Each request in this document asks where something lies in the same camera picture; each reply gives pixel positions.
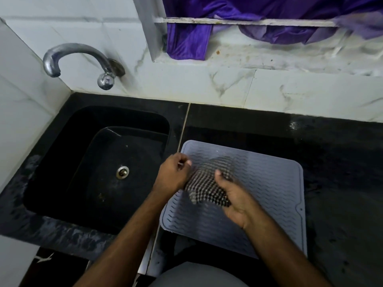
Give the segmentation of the person's right hand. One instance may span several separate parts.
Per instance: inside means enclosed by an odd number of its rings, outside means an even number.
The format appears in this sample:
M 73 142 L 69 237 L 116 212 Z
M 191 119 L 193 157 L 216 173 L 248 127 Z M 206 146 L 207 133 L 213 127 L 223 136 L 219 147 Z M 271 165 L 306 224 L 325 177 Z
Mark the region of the person's right hand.
M 254 226 L 255 215 L 261 207 L 259 203 L 244 188 L 232 182 L 231 188 L 222 188 L 229 202 L 228 207 L 223 207 L 225 215 L 246 233 Z

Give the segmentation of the purple cloth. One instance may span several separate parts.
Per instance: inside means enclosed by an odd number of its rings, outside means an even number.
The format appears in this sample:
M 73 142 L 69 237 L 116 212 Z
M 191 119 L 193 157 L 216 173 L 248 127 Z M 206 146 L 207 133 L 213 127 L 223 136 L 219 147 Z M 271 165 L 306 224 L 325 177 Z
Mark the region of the purple cloth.
M 383 35 L 383 0 L 162 0 L 168 18 L 238 21 L 334 19 L 365 39 Z M 226 25 L 167 24 L 167 53 L 176 60 L 205 60 L 210 35 Z

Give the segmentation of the person's left forearm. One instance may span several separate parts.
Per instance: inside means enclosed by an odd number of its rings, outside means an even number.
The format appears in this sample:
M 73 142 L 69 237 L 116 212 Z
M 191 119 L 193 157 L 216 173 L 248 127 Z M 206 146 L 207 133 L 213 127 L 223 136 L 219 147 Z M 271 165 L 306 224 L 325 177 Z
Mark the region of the person's left forearm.
M 160 213 L 174 193 L 153 188 L 111 245 L 73 287 L 131 287 Z

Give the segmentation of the grey ribbed drying mat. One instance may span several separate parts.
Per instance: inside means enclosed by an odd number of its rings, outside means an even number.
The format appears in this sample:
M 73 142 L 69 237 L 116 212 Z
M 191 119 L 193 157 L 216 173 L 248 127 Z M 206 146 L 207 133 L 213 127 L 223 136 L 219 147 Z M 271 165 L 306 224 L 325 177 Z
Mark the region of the grey ribbed drying mat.
M 181 152 L 194 166 L 220 156 L 232 158 L 234 177 L 307 256 L 304 179 L 298 162 L 196 140 L 186 141 Z M 159 223 L 165 231 L 257 259 L 245 233 L 221 207 L 194 205 L 182 190 L 163 208 Z

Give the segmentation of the black sink basin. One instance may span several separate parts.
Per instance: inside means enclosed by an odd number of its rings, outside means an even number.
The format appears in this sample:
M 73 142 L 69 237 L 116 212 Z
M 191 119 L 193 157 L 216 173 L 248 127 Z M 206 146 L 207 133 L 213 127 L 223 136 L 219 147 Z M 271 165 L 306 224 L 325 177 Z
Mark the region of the black sink basin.
M 169 136 L 165 117 L 89 106 L 75 112 L 24 194 L 32 212 L 116 235 L 150 193 Z M 120 166 L 129 168 L 123 180 Z

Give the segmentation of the person's grey clothing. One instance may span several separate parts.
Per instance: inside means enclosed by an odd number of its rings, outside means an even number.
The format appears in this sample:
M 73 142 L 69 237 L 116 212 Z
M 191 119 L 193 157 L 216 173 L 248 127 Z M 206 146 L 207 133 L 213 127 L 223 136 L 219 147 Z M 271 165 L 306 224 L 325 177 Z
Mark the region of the person's grey clothing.
M 249 287 L 242 280 L 219 268 L 185 262 L 167 270 L 148 287 Z

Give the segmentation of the person's right forearm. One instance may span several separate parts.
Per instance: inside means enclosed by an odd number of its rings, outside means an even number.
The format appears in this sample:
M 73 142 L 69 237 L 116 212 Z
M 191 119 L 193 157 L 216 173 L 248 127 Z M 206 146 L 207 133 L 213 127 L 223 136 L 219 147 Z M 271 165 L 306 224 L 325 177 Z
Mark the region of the person's right forearm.
M 261 207 L 248 217 L 244 231 L 280 287 L 332 287 Z

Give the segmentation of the black white checkered cloth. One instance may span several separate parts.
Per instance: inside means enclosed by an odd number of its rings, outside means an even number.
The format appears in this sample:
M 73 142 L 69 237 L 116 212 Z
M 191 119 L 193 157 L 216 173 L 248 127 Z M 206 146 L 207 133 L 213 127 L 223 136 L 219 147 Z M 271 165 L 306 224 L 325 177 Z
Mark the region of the black white checkered cloth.
M 232 182 L 234 178 L 233 159 L 228 156 L 209 159 L 192 171 L 184 190 L 194 205 L 204 202 L 210 202 L 220 207 L 231 205 L 226 191 L 215 180 L 216 170 L 221 172 L 223 178 Z

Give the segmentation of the white window frame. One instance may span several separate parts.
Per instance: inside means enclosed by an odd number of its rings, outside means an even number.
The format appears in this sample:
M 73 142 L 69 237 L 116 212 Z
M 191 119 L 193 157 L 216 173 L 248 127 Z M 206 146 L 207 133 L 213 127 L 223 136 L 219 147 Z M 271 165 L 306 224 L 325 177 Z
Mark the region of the white window frame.
M 344 0 L 162 0 L 168 18 L 211 18 L 239 21 L 261 19 L 332 19 L 342 14 Z M 167 53 L 176 60 L 205 60 L 211 34 L 228 25 L 167 25 Z M 254 40 L 291 45 L 332 37 L 338 28 L 239 25 Z

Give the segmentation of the person's left hand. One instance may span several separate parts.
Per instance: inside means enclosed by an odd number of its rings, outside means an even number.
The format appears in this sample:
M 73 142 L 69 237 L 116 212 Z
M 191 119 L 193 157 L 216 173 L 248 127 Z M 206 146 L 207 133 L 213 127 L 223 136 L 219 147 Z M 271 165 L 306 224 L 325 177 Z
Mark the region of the person's left hand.
M 172 169 L 172 155 L 160 165 L 158 175 L 151 191 L 151 196 L 159 200 L 168 200 L 177 191 L 183 189 L 190 176 L 190 173 L 189 176 L 175 173 Z

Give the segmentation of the chrome wall faucet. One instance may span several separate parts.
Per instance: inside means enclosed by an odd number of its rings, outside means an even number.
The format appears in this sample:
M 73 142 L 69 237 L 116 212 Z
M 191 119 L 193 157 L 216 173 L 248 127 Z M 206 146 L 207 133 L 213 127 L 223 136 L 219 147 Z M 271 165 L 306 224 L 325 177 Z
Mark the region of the chrome wall faucet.
M 125 76 L 123 65 L 113 58 L 108 58 L 98 49 L 82 43 L 63 43 L 48 49 L 43 58 L 45 73 L 53 78 L 74 83 L 80 77 L 93 78 L 104 91 L 112 89 L 118 78 Z

